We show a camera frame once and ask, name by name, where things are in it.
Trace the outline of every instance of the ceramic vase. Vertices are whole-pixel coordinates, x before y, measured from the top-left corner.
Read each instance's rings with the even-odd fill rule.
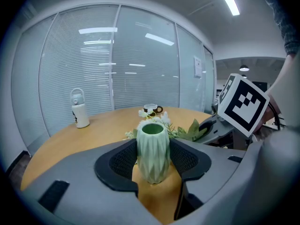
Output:
[[[170,165],[170,140],[165,126],[148,123],[137,131],[137,164],[149,183],[166,178]]]

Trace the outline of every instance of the black mesh pad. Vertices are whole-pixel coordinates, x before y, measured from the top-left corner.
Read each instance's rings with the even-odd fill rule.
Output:
[[[137,184],[131,180],[136,154],[136,139],[103,154],[95,162],[97,177],[112,190],[135,192],[137,196]]]
[[[109,160],[110,168],[118,175],[132,179],[132,169],[136,162],[136,143],[132,143],[116,153]]]
[[[170,157],[183,181],[199,179],[211,166],[207,154],[176,139],[170,140]]]

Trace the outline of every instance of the metal frame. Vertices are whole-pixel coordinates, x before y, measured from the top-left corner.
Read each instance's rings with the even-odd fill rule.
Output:
[[[204,44],[203,42],[201,42],[202,44],[202,54],[203,54],[203,57],[204,57],[204,61],[202,61],[202,63],[204,64],[205,66],[205,71],[206,71],[206,61],[205,61],[205,50],[204,50]],[[203,104],[204,104],[204,108],[202,110],[202,112],[204,113],[205,112],[205,107],[206,107],[206,73],[205,73],[205,79],[202,80],[202,82],[204,81],[204,86],[205,86],[205,89],[203,89],[203,94],[202,96],[204,97],[204,101],[203,101]]]
[[[113,26],[112,27],[116,27],[117,25],[117,20],[119,17],[119,13],[120,13],[120,9],[121,9],[121,5],[118,6],[118,10],[116,13],[116,17],[114,19],[113,22]],[[108,86],[109,86],[109,95],[111,98],[111,106],[112,106],[112,110],[114,110],[114,100],[113,100],[113,77],[112,77],[112,60],[113,60],[113,40],[114,40],[114,33],[112,32],[111,35],[111,43],[110,43],[110,47],[109,47],[109,58],[108,58]]]
[[[178,60],[179,60],[179,101],[178,101],[178,107],[180,107],[180,87],[181,87],[181,66],[180,66],[180,45],[179,45],[179,38],[178,38],[178,32],[177,32],[177,23],[174,23],[175,25],[175,33],[176,33],[176,41],[177,41],[177,48],[178,48]]]
[[[44,117],[44,113],[43,113],[43,109],[42,109],[42,105],[41,105],[41,97],[40,97],[40,95],[39,95],[39,94],[40,94],[40,83],[41,83],[41,79],[40,79],[40,71],[41,71],[41,62],[42,62],[42,55],[43,55],[43,50],[44,50],[44,47],[45,47],[45,43],[46,43],[46,40],[47,40],[49,31],[50,31],[50,29],[51,29],[51,27],[52,27],[52,25],[53,25],[53,23],[54,23],[54,21],[55,21],[57,15],[58,15],[58,13],[57,13],[57,14],[55,15],[55,17],[53,18],[53,21],[52,21],[52,23],[50,24],[49,29],[48,29],[48,31],[47,31],[47,33],[46,33],[46,36],[45,36],[45,39],[44,39],[44,43],[43,43],[43,46],[42,46],[42,49],[41,49],[41,55],[40,55],[39,66],[38,66],[38,100],[39,100],[39,106],[40,106],[41,113],[42,113],[42,118],[43,118],[43,121],[44,121],[44,124],[45,124],[46,131],[47,131],[47,133],[48,133],[48,135],[49,135],[49,138],[50,138],[51,136],[50,136],[49,129],[48,129],[48,127],[47,127],[47,125],[46,125],[46,122],[45,122],[45,117]]]

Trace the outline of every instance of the wooden table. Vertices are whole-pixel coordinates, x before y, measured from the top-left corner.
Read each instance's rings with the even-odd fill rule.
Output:
[[[125,132],[132,131],[142,120],[139,107],[101,113],[90,117],[90,125],[77,129],[72,124],[48,139],[35,153],[24,173],[21,190],[63,158],[80,151],[93,149],[125,139]],[[173,125],[188,129],[194,119],[199,123],[210,117],[202,112],[183,108],[165,107]],[[171,164],[167,178],[159,184],[145,181],[135,165],[132,181],[138,184],[138,199],[161,223],[173,222],[180,194],[181,178]]]

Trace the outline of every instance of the paper sign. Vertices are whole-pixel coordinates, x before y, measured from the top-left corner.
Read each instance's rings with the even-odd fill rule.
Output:
[[[194,57],[195,77],[202,77],[202,62],[200,58]]]

